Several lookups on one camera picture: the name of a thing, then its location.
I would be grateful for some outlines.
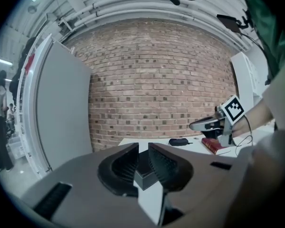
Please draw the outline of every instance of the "book spine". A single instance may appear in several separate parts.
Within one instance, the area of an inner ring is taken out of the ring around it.
[[[202,143],[214,154],[217,153],[217,149],[215,149],[211,144],[209,144],[208,142],[202,140]]]

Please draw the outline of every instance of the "ceiling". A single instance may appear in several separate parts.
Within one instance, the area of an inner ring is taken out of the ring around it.
[[[0,59],[12,62],[13,66],[0,63],[0,70],[6,70],[8,78],[12,78],[27,40],[40,30],[63,41],[106,23],[133,18],[170,19],[197,26],[237,51],[246,51],[252,46],[246,38],[225,29],[216,18],[217,14],[241,18],[247,9],[245,0],[180,1],[180,6],[175,6],[169,0],[21,0],[0,32]],[[72,14],[87,7],[86,12],[70,19]],[[251,28],[245,33],[257,39]]]

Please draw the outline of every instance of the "floor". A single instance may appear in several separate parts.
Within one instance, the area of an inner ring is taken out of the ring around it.
[[[11,156],[11,159],[14,163],[13,169],[9,172],[0,171],[0,180],[7,192],[20,198],[29,187],[38,181],[38,178],[25,156],[17,160]]]

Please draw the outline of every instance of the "brick wall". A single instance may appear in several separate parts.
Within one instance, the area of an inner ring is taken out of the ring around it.
[[[95,151],[123,138],[183,137],[188,123],[235,93],[232,51],[203,31],[166,21],[111,24],[67,42],[92,69]]]

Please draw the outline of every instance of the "black hair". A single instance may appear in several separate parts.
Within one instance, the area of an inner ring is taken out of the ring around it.
[[[4,89],[5,89],[5,79],[6,79],[6,71],[1,70],[0,71],[0,86],[3,86]]]

